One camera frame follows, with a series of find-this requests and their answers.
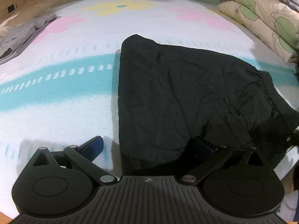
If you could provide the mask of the floral folded quilt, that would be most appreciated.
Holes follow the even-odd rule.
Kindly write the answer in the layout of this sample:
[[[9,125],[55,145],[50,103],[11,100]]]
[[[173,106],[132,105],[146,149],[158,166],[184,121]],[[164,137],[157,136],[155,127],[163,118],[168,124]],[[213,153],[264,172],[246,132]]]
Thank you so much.
[[[298,12],[279,0],[229,0],[218,9],[250,30],[286,64],[298,63]]]

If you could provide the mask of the black pants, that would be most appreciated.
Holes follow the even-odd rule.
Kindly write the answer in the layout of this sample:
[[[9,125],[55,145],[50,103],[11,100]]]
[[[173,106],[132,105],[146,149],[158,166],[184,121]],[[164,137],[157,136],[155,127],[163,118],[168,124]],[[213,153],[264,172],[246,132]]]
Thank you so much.
[[[298,112],[268,72],[234,56],[139,35],[122,43],[118,108],[126,175],[205,170],[224,147],[251,144],[276,167],[298,144]]]

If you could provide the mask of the folded grey garment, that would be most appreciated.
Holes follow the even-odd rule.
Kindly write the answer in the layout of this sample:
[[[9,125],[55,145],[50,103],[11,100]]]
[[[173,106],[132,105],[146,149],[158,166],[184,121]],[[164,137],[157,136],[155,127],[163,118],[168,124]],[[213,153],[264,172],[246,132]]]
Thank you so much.
[[[56,19],[57,15],[55,13],[42,15],[12,29],[1,40],[1,64],[20,55]]]

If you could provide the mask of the beige pillow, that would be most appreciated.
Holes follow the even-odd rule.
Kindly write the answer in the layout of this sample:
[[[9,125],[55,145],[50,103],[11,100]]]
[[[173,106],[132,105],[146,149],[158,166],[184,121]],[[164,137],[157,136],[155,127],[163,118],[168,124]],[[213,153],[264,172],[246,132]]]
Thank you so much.
[[[1,39],[12,29],[41,16],[46,10],[55,6],[54,3],[27,4],[1,23]]]

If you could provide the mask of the floral bed blanket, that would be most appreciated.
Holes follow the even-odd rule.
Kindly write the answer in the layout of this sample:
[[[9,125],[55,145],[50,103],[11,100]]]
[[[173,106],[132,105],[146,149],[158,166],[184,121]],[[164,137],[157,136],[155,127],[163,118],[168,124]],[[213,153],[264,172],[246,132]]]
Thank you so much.
[[[102,136],[95,163],[121,175],[118,63],[133,34],[165,45],[238,57],[271,74],[298,109],[295,68],[242,25],[220,13],[219,0],[68,0],[18,57],[1,65],[1,212],[15,218],[11,191],[40,146],[60,151]]]

